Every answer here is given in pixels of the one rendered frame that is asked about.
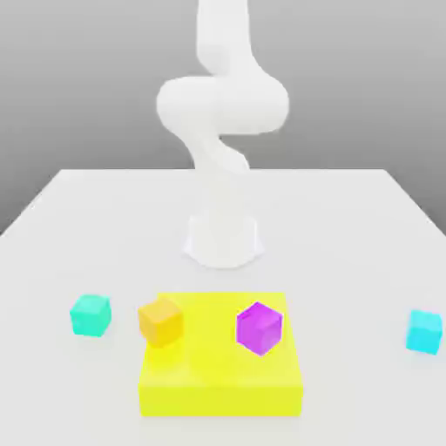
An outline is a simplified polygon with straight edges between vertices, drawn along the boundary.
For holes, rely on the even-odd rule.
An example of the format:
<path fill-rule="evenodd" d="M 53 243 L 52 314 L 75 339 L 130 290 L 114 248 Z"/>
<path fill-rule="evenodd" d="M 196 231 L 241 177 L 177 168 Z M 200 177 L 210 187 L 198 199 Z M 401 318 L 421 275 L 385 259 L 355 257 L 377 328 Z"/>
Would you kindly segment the small purple cube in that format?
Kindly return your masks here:
<path fill-rule="evenodd" d="M 283 314 L 256 301 L 236 317 L 236 341 L 263 356 L 282 337 Z"/>

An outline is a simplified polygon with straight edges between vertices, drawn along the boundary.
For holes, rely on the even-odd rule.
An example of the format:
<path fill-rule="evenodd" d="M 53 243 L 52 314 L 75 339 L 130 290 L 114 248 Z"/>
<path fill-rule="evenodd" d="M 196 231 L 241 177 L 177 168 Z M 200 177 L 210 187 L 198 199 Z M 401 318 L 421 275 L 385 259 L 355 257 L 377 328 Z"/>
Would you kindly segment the small orange cube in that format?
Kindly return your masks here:
<path fill-rule="evenodd" d="M 184 332 L 184 315 L 171 300 L 159 298 L 138 310 L 139 329 L 148 344 L 163 348 Z"/>

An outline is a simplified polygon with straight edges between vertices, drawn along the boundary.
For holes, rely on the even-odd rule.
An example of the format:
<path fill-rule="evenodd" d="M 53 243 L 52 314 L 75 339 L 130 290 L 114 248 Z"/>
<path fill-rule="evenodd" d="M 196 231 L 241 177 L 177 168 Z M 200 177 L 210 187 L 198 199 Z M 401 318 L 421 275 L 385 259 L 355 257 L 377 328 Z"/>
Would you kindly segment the small teal cube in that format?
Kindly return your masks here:
<path fill-rule="evenodd" d="M 112 320 L 110 299 L 96 294 L 81 295 L 70 310 L 75 335 L 101 337 Z"/>

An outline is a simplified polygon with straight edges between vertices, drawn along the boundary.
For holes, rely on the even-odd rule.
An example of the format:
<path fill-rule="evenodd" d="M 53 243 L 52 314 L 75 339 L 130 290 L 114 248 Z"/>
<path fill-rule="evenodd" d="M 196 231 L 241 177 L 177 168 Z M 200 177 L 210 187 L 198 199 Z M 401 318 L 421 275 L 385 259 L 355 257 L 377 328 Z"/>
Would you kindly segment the small cyan cube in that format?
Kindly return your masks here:
<path fill-rule="evenodd" d="M 443 320 L 439 314 L 412 310 L 406 336 L 406 348 L 436 355 L 443 337 Z"/>

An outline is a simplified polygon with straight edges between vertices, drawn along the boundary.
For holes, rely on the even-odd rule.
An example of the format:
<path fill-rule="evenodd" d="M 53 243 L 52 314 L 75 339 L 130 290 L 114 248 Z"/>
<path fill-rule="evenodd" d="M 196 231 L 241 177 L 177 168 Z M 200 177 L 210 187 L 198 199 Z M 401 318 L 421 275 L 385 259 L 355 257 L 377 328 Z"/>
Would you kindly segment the large yellow box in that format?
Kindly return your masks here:
<path fill-rule="evenodd" d="M 184 332 L 146 342 L 142 416 L 299 416 L 303 384 L 286 297 L 274 292 L 160 293 L 183 312 Z M 236 317 L 256 301 L 283 314 L 282 337 L 263 356 L 236 341 Z"/>

